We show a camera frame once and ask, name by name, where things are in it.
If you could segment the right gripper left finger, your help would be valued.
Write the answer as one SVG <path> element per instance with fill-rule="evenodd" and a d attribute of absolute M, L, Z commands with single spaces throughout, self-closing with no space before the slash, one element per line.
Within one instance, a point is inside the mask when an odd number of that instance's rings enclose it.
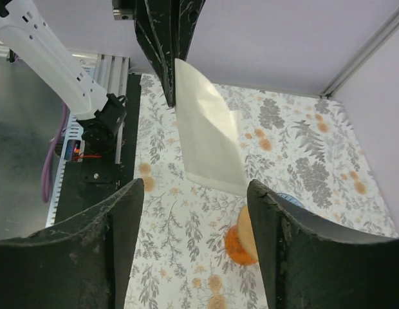
<path fill-rule="evenodd" d="M 56 225 L 0 240 L 0 308 L 123 308 L 143 202 L 135 179 Z"/>

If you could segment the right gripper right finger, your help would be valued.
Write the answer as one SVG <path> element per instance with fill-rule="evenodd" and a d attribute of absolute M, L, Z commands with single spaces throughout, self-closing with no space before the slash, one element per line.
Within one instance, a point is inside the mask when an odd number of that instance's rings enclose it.
<path fill-rule="evenodd" d="M 399 308 L 399 238 L 336 224 L 258 180 L 247 202 L 269 308 Z"/>

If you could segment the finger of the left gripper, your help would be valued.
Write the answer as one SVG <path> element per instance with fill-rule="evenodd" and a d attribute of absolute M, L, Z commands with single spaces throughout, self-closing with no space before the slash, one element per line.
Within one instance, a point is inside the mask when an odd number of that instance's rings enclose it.
<path fill-rule="evenodd" d="M 186 60 L 205 0 L 171 1 L 171 43 L 174 58 Z"/>
<path fill-rule="evenodd" d="M 175 106 L 172 19 L 170 1 L 137 1 L 135 34 L 157 74 L 167 105 Z"/>

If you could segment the blue plastic dripper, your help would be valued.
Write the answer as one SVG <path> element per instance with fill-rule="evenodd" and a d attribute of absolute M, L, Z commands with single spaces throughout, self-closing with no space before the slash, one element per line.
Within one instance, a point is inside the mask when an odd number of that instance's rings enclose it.
<path fill-rule="evenodd" d="M 279 197 L 279 199 L 280 199 L 282 204 L 284 204 L 284 203 L 286 205 L 290 204 L 290 205 L 294 205 L 296 207 L 300 207 L 302 209 L 305 209 L 305 206 L 297 198 L 295 198 L 294 196 L 292 196 L 290 194 L 286 194 L 284 192 L 279 192 L 277 195 L 278 195 L 278 197 Z"/>

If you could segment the orange glass carafe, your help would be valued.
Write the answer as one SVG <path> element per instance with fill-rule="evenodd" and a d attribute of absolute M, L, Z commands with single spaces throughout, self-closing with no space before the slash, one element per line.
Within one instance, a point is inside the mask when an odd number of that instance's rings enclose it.
<path fill-rule="evenodd" d="M 237 225 L 231 226 L 225 235 L 225 250 L 229 258 L 238 265 L 249 266 L 258 262 L 243 248 L 238 237 Z"/>

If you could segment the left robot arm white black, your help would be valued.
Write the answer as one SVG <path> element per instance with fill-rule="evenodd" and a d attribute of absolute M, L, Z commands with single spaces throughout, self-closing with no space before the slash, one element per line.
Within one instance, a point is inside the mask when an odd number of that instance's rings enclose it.
<path fill-rule="evenodd" d="M 176 105 L 175 60 L 186 60 L 204 1 L 133 1 L 136 40 Z M 110 151 L 126 116 L 122 101 L 92 79 L 57 38 L 33 1 L 0 1 L 0 41 L 69 107 L 96 153 Z"/>

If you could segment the floral tablecloth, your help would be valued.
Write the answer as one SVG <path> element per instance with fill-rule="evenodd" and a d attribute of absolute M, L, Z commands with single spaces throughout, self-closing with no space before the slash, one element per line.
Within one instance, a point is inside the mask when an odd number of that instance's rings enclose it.
<path fill-rule="evenodd" d="M 135 176 L 145 198 L 126 308 L 266 308 L 259 267 L 225 252 L 240 196 L 186 179 L 174 111 L 159 80 L 144 74 Z M 246 175 L 352 229 L 397 231 L 344 106 L 320 98 L 217 86 L 241 112 Z"/>

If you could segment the aluminium rail front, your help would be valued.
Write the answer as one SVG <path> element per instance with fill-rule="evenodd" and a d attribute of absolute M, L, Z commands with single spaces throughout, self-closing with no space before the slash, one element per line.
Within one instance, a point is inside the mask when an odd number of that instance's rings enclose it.
<path fill-rule="evenodd" d="M 108 93 L 126 94 L 129 58 L 114 55 L 72 52 L 85 71 Z"/>

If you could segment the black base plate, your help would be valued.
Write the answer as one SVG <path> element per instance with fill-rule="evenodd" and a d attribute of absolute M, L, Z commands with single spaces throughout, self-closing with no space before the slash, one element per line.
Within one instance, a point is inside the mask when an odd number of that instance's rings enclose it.
<path fill-rule="evenodd" d="M 48 223 L 59 223 L 105 200 L 134 178 L 138 120 L 140 114 L 141 76 L 127 78 L 124 120 L 120 139 L 110 151 L 94 153 L 85 147 L 83 159 L 68 161 L 64 176 L 56 188 L 57 204 L 50 211 Z"/>

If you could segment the left aluminium frame post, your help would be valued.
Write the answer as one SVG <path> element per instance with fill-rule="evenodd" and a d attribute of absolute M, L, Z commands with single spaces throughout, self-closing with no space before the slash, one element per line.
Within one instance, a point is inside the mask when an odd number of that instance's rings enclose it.
<path fill-rule="evenodd" d="M 343 68 L 318 94 L 320 98 L 331 98 L 358 71 L 371 56 L 399 29 L 399 7 L 388 20 L 350 58 Z"/>

